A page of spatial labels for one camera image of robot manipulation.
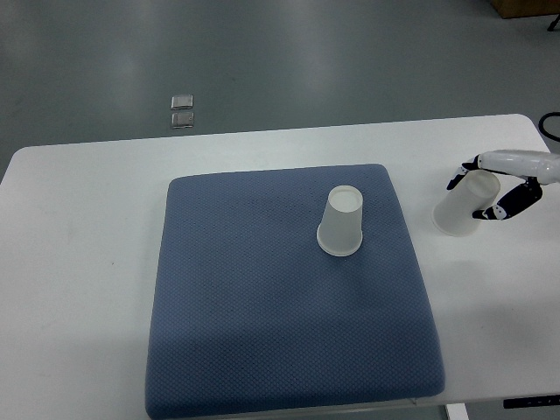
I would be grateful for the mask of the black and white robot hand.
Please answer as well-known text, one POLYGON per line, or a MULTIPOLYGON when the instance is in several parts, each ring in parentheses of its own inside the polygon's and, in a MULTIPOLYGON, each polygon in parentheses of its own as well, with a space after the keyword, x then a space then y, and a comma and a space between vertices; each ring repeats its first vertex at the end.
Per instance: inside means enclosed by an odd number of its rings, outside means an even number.
POLYGON ((480 153, 461 164, 446 189, 454 189, 469 172, 476 170, 523 180, 522 184, 503 195, 492 206, 472 213, 472 217, 477 220, 504 221, 539 201, 543 196, 543 186, 559 183, 559 155, 532 150, 492 150, 480 153))

